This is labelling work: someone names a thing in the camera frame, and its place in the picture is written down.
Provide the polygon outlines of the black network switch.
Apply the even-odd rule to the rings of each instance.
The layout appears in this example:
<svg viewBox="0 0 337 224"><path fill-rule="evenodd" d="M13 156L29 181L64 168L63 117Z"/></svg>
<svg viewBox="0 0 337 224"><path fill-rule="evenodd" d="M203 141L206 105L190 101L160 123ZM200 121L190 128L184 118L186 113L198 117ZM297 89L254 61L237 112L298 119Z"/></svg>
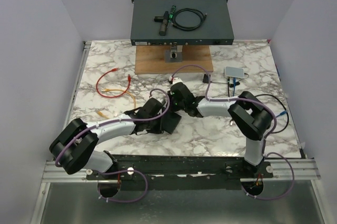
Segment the black network switch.
<svg viewBox="0 0 337 224"><path fill-rule="evenodd" d="M163 117L161 117L161 130L172 134L180 123L182 116L177 113L168 111Z"/></svg>

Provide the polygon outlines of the black power adapter with cable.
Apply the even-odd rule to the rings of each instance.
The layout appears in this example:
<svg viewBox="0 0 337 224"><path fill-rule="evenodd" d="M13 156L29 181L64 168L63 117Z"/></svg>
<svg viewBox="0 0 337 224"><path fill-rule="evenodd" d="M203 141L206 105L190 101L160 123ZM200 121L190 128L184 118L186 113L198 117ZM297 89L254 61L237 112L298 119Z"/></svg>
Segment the black power adapter with cable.
<svg viewBox="0 0 337 224"><path fill-rule="evenodd" d="M249 77L249 74L245 73L244 77L241 79L236 80L236 84L238 84L240 81L247 79ZM214 82L214 81L210 81L210 78L208 77L207 74L204 74L203 79L202 79L202 83L205 84L209 84L209 83L215 83L215 84L227 84L227 82L222 83L222 82Z"/></svg>

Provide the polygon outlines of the white grey small switch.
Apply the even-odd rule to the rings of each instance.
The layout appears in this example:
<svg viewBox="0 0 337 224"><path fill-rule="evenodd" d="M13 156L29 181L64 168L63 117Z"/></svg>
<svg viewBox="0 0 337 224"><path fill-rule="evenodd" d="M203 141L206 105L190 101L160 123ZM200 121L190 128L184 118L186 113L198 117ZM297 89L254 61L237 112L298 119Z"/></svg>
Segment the white grey small switch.
<svg viewBox="0 0 337 224"><path fill-rule="evenodd" d="M224 69L224 73L226 77L230 78L244 78L245 77L245 71L243 68L239 67L231 67L231 66L226 66Z"/></svg>

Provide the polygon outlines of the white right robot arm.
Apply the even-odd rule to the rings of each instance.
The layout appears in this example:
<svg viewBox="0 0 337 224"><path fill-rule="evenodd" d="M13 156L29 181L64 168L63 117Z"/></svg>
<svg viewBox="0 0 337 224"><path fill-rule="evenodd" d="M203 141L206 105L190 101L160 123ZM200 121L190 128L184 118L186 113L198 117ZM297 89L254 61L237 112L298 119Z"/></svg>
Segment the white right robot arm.
<svg viewBox="0 0 337 224"><path fill-rule="evenodd" d="M261 172L265 138L271 133L267 130L276 125L276 116L251 92L244 91L230 98L207 98L194 96L184 83L179 82L171 86L169 96L172 111L182 110L198 118L230 117L246 137L243 173L253 178Z"/></svg>

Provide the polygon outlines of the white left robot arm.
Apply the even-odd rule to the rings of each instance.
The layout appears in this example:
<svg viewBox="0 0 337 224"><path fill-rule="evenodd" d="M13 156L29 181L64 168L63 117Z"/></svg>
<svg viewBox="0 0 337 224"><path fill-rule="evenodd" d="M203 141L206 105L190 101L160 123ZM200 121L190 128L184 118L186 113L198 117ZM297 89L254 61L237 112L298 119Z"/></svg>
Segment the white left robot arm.
<svg viewBox="0 0 337 224"><path fill-rule="evenodd" d="M112 179L117 172L116 159L107 151L96 151L95 147L119 136L150 129L160 121L163 109L160 101L150 98L142 107L113 119L89 124L80 118L73 119L49 147L55 165L63 167L69 175L85 168L98 171L105 179Z"/></svg>

